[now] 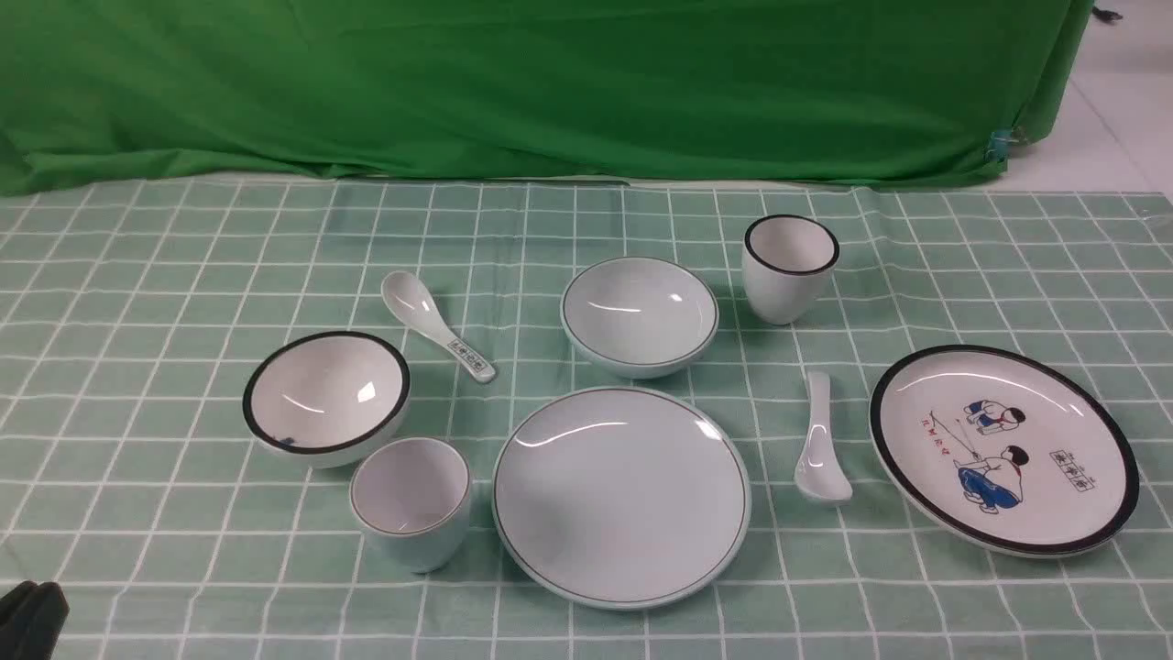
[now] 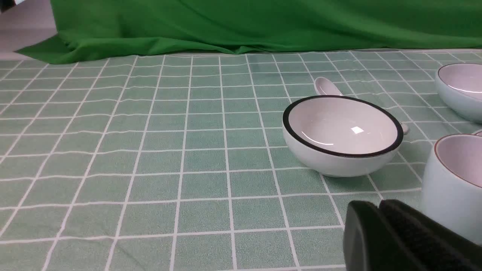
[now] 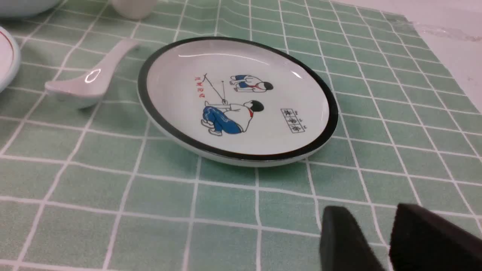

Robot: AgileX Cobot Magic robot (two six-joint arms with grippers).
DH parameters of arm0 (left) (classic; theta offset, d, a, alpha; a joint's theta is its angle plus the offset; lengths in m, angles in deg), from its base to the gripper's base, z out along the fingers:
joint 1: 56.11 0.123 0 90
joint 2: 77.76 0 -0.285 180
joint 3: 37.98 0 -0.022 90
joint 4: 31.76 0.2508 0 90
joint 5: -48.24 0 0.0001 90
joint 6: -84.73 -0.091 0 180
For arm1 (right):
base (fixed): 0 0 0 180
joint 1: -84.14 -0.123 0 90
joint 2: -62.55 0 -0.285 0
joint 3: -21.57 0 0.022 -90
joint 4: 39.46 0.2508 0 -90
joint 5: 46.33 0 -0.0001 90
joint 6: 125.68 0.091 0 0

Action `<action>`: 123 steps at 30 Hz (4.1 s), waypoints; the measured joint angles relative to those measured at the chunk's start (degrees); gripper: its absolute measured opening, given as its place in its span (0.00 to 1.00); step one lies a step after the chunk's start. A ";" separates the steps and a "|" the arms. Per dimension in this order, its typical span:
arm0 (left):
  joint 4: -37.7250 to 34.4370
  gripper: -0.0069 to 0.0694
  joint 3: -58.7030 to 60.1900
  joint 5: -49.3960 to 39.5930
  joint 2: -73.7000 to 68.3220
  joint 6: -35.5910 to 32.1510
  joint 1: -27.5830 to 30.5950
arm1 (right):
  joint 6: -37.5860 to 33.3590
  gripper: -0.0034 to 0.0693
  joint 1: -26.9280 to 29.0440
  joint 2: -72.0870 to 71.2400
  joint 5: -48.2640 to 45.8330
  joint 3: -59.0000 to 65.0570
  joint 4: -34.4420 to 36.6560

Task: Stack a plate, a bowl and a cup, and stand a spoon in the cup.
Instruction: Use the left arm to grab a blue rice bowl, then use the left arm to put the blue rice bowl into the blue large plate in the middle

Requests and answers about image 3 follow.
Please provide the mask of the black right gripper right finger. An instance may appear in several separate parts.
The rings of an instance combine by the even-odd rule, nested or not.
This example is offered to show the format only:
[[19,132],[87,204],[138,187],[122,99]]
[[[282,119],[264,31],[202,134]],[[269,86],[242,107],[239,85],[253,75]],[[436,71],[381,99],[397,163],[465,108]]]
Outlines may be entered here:
[[390,235],[395,271],[480,271],[480,238],[415,204],[400,203]]

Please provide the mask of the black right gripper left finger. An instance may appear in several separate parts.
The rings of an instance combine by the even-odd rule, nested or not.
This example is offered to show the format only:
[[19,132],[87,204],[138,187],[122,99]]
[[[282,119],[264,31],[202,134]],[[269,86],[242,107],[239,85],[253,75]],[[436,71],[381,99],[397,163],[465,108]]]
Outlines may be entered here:
[[383,271],[357,220],[342,206],[323,210],[319,247],[322,271]]

